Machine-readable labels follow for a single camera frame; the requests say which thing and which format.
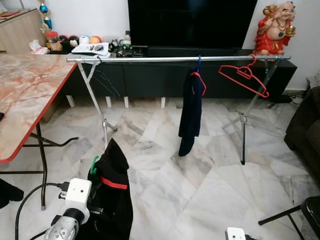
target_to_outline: white device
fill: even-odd
[[[238,227],[228,227],[225,230],[226,240],[246,240],[245,231]]]
[[[45,240],[74,240],[79,226],[85,224],[90,212],[87,208],[92,183],[89,180],[73,178],[65,196],[63,216],[45,233]]]

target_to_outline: black cable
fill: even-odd
[[[35,240],[37,239],[38,237],[42,236],[43,234],[45,234],[47,232],[48,229],[38,233],[37,235],[33,236],[32,238],[30,238],[29,240]]]
[[[47,182],[47,183],[44,183],[44,184],[41,184],[37,187],[35,187],[34,189],[32,189],[27,196],[25,196],[25,198],[22,200],[19,208],[18,208],[18,211],[16,213],[16,216],[15,216],[15,228],[14,228],[14,239],[15,240],[19,240],[19,218],[20,218],[20,213],[21,213],[21,210],[24,206],[24,204],[26,203],[26,201],[28,200],[28,198],[35,192],[37,191],[38,189],[44,187],[44,186],[56,186],[58,188],[60,188],[61,184],[59,183],[53,183],[53,182]]]

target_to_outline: figurine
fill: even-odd
[[[254,39],[254,55],[283,55],[284,47],[296,34],[296,28],[291,25],[295,19],[295,6],[292,1],[282,3],[279,7],[269,5],[263,10],[265,18],[258,24]]]
[[[43,21],[45,24],[48,25],[49,29],[52,30],[52,22],[50,19],[50,10],[48,9],[48,7],[45,5],[45,0],[39,0],[40,2],[40,7],[39,10],[43,16]]]

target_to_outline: sofa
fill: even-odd
[[[320,180],[320,86],[311,88],[291,119],[284,141],[301,153]]]

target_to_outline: wooden cabinet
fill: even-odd
[[[0,53],[28,54],[31,52],[29,43],[33,40],[38,40],[44,47],[46,38],[40,30],[42,22],[37,9],[0,21]]]

